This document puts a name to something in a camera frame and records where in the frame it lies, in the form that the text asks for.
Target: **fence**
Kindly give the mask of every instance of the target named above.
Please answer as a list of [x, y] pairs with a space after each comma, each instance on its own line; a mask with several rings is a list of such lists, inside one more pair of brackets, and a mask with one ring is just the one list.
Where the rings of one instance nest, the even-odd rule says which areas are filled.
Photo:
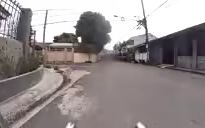
[[0, 0], [0, 5], [10, 13], [8, 18], [0, 20], [0, 37], [16, 39], [21, 6], [14, 0]]

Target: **large tree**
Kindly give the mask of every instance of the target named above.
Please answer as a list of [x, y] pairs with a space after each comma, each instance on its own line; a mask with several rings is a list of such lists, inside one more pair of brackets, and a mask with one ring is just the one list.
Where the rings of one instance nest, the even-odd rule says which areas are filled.
[[54, 43], [77, 43], [78, 39], [77, 36], [73, 33], [62, 33], [59, 36], [55, 36]]
[[77, 37], [82, 38], [81, 46], [88, 52], [100, 52], [111, 40], [108, 34], [111, 32], [110, 22], [100, 13], [84, 12], [75, 28]]

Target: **overcast sky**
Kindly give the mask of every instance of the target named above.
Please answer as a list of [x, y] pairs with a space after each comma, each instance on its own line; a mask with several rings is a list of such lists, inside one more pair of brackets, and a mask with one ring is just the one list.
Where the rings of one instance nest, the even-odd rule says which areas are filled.
[[[68, 9], [49, 11], [48, 23], [72, 21], [47, 25], [46, 42], [52, 42], [55, 35], [62, 32], [75, 33], [73, 26], [84, 11], [95, 11], [103, 14], [112, 25], [111, 43], [106, 45], [112, 49], [118, 41], [132, 36], [144, 34], [144, 29], [132, 30], [136, 22], [134, 16], [142, 17], [140, 0], [18, 0], [23, 7], [32, 10]], [[165, 0], [144, 0], [146, 15], [150, 14]], [[32, 25], [44, 23], [44, 11], [33, 12]], [[126, 21], [113, 15], [123, 16]], [[149, 33], [162, 37], [184, 28], [205, 22], [205, 0], [169, 0], [164, 6], [148, 18]], [[35, 26], [37, 41], [42, 42], [43, 26]]]

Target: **curb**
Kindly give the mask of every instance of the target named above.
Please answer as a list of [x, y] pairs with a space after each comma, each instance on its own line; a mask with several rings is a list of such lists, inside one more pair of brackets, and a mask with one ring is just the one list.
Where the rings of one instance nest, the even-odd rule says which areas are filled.
[[177, 71], [182, 71], [182, 72], [189, 72], [189, 73], [194, 73], [194, 74], [199, 74], [199, 75], [205, 76], [205, 73], [196, 72], [196, 71], [193, 71], [193, 70], [184, 70], [184, 69], [177, 69], [177, 68], [171, 68], [171, 67], [168, 67], [166, 69], [177, 70]]
[[62, 95], [62, 93], [64, 91], [66, 91], [67, 89], [69, 89], [70, 87], [75, 85], [75, 83], [79, 79], [83, 78], [85, 75], [87, 75], [87, 74], [82, 75], [81, 77], [71, 81], [68, 84], [62, 84], [58, 89], [56, 89], [56, 91], [54, 93], [52, 93], [51, 95], [48, 95], [47, 97], [43, 97], [41, 100], [39, 100], [39, 102], [36, 102], [35, 106], [32, 106], [32, 108], [29, 109], [29, 111], [26, 111], [25, 115], [23, 117], [19, 118], [19, 120], [17, 120], [13, 124], [11, 124], [10, 127], [11, 128], [20, 128], [27, 121], [29, 121], [33, 116], [35, 116], [41, 109], [43, 109], [45, 106], [50, 104], [54, 99], [56, 99], [57, 97]]

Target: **bush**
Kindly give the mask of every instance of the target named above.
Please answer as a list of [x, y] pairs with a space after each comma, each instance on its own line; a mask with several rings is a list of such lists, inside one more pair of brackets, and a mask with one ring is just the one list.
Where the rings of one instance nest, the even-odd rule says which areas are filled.
[[52, 66], [51, 66], [51, 65], [48, 65], [48, 64], [46, 64], [44, 67], [45, 67], [45, 68], [52, 68]]
[[17, 60], [9, 56], [6, 51], [4, 47], [0, 49], [0, 75], [4, 78], [31, 72], [42, 64], [42, 60], [37, 55], [31, 54], [26, 60], [23, 57]]
[[58, 66], [54, 66], [54, 70], [59, 70], [59, 67]]
[[39, 68], [41, 64], [42, 64], [41, 60], [33, 54], [28, 56], [27, 60], [25, 60], [22, 57], [19, 59], [19, 62], [17, 63], [18, 74], [20, 75], [20, 74], [34, 71], [37, 68]]

